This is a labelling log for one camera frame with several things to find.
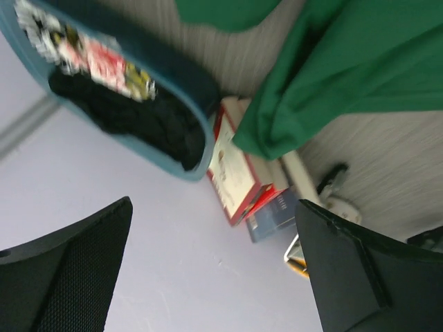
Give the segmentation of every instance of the printed fabric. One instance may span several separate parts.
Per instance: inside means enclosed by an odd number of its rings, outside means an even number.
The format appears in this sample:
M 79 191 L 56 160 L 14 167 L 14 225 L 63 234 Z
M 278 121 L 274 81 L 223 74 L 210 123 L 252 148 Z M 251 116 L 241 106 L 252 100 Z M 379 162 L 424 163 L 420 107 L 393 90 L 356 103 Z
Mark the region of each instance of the printed fabric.
M 66 75 L 82 73 L 138 102 L 156 97 L 154 80 L 116 51 L 77 31 L 27 0 L 17 0 L 20 27 L 37 52 Z

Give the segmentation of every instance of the black garment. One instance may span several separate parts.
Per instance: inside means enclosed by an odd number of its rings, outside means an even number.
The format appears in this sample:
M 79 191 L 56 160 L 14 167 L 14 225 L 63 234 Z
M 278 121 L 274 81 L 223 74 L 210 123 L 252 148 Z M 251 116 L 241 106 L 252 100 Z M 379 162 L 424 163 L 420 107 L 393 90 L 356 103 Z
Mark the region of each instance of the black garment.
M 83 74 L 65 75 L 58 68 L 49 77 L 49 86 L 106 133 L 133 135 L 179 161 L 184 170 L 193 169 L 201 160 L 205 136 L 199 121 L 161 87 L 155 100 L 137 102 Z

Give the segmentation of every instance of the floor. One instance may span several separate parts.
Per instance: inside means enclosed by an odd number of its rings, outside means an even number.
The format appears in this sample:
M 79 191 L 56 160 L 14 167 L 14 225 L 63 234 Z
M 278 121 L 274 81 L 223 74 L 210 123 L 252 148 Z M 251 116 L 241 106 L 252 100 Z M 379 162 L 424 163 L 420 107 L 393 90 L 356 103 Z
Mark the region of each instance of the floor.
M 226 34 L 180 22 L 174 0 L 100 0 L 191 56 L 224 91 L 253 95 L 269 72 L 304 1 L 282 0 L 257 27 Z M 342 196 L 364 215 L 364 225 L 396 239 L 443 223 L 443 113 L 343 116 L 301 150 L 319 179 L 345 161 L 351 176 Z
M 0 51 L 1 154 L 44 91 L 1 33 Z M 283 263 L 293 230 L 252 243 L 245 223 L 226 222 L 208 178 L 178 181 L 64 108 L 9 152 L 0 250 L 131 198 L 106 332 L 322 331 L 309 280 Z

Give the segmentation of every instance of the green jacket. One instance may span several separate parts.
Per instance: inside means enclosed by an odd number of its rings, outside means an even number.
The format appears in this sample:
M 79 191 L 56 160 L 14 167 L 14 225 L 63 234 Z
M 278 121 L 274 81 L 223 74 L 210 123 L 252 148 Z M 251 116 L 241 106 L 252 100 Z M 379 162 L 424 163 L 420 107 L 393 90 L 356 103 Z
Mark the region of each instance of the green jacket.
M 180 18 L 236 33 L 258 25 L 281 0 L 175 0 Z
M 342 114 L 440 109 L 443 1 L 307 0 L 233 142 L 274 159 Z

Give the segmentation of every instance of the gray floor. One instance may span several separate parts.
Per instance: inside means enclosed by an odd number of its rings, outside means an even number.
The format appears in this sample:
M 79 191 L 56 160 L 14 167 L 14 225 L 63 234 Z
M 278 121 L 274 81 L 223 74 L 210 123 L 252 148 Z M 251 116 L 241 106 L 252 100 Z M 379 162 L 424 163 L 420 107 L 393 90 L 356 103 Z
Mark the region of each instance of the gray floor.
M 174 0 L 101 0 L 207 68 L 225 91 L 252 96 L 269 72 L 303 2 L 282 3 L 259 26 L 226 34 L 180 22 Z M 301 149 L 319 179 L 346 161 L 352 174 L 342 195 L 363 212 L 364 225 L 405 239 L 443 224 L 443 113 L 343 116 Z

